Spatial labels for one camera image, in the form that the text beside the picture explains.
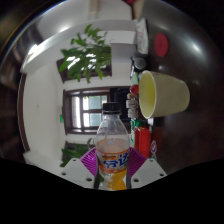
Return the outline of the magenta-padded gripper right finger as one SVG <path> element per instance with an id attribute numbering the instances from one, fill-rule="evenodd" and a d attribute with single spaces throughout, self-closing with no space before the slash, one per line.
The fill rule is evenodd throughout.
<path id="1" fill-rule="evenodd" d="M 155 159 L 146 159 L 136 149 L 130 149 L 126 175 L 126 185 L 128 189 L 146 186 L 165 176 L 165 171 Z"/>

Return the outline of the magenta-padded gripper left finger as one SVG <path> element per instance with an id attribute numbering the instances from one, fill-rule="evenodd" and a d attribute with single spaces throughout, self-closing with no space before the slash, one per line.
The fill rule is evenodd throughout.
<path id="1" fill-rule="evenodd" d="M 80 159 L 72 158 L 62 169 L 64 179 L 83 188 L 97 189 L 99 186 L 96 149 L 92 148 Z"/>

